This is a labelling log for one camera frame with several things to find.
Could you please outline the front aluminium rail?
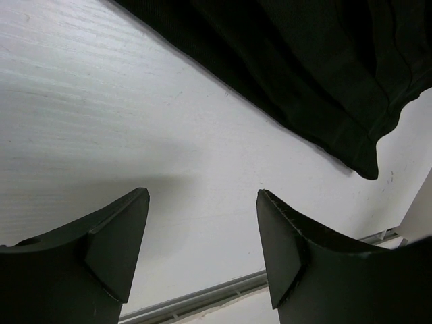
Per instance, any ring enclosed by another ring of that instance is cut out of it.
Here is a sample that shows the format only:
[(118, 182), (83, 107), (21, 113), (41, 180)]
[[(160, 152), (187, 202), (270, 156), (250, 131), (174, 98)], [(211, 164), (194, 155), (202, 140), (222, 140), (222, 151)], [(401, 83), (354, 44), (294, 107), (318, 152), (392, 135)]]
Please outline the front aluminium rail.
[(226, 305), (268, 286), (262, 270), (185, 296), (123, 315), (120, 323), (175, 323), (197, 313)]

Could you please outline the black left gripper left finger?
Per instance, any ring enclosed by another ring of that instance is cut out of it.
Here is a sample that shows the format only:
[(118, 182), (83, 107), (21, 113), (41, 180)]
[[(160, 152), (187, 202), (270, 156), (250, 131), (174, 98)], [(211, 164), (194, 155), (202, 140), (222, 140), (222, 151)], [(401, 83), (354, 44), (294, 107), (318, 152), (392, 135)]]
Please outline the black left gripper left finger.
[(136, 188), (14, 246), (1, 246), (2, 323), (118, 323), (149, 210)]

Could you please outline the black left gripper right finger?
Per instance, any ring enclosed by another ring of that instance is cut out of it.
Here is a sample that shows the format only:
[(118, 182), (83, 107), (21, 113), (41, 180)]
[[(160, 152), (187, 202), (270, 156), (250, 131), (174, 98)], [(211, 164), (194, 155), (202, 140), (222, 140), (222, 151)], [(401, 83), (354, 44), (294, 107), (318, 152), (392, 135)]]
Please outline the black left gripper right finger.
[(281, 323), (430, 323), (431, 239), (393, 250), (340, 234), (268, 190), (256, 200)]

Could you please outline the black pleated skirt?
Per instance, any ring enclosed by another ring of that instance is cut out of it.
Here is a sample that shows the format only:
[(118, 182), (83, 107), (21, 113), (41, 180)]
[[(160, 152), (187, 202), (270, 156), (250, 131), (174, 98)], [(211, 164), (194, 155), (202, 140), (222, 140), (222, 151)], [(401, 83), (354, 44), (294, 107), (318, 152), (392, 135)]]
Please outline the black pleated skirt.
[(431, 87), (430, 1), (121, 1), (288, 130), (368, 180)]

